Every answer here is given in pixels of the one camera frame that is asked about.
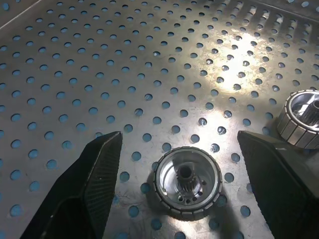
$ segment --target metal surface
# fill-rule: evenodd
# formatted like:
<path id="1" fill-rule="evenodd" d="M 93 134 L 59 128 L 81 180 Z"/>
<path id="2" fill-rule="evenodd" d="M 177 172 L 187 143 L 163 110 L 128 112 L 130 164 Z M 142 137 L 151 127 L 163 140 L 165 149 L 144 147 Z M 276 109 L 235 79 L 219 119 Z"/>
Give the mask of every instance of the metal surface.
<path id="1" fill-rule="evenodd" d="M 268 134 L 291 92 L 318 88 L 318 14 L 286 6 L 41 1 L 3 27 L 1 237 L 22 234 L 86 143 L 122 130 L 105 238 L 272 238 L 236 136 Z M 214 214 L 182 222 L 154 213 L 143 192 L 152 164 L 190 145 L 216 159 L 225 183 Z"/>
<path id="2" fill-rule="evenodd" d="M 318 148 L 318 109 L 311 105 L 318 99 L 319 91 L 315 90 L 295 92 L 288 97 L 277 120 L 277 130 L 283 139 L 300 148 Z"/>
<path id="3" fill-rule="evenodd" d="M 154 189 L 165 207 L 175 216 L 189 219 L 213 206 L 221 183 L 216 161 L 195 147 L 176 148 L 165 154 L 154 176 Z"/>

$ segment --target shiny metal ring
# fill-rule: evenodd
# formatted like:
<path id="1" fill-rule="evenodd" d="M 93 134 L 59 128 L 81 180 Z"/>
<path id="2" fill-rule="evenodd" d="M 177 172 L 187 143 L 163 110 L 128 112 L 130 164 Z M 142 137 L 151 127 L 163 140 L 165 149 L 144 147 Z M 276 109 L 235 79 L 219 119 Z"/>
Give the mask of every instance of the shiny metal ring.
<path id="1" fill-rule="evenodd" d="M 154 188 L 161 203 L 173 214 L 192 219 L 204 216 L 219 197 L 220 168 L 214 158 L 195 147 L 166 153 L 155 171 Z"/>
<path id="2" fill-rule="evenodd" d="M 319 91 L 291 94 L 277 119 L 277 130 L 292 145 L 319 148 Z"/>

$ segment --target perforated metal tray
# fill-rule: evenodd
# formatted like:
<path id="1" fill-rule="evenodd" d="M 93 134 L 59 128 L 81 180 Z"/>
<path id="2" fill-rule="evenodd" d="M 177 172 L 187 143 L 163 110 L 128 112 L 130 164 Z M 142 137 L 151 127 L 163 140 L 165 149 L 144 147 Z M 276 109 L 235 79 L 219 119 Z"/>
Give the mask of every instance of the perforated metal tray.
<path id="1" fill-rule="evenodd" d="M 236 135 L 269 134 L 290 92 L 318 88 L 315 0 L 4 3 L 0 239 L 18 238 L 84 146 L 115 130 L 124 144 L 104 238 L 273 237 Z M 181 146 L 209 152 L 224 177 L 215 214 L 195 222 L 147 202 L 152 164 Z"/>

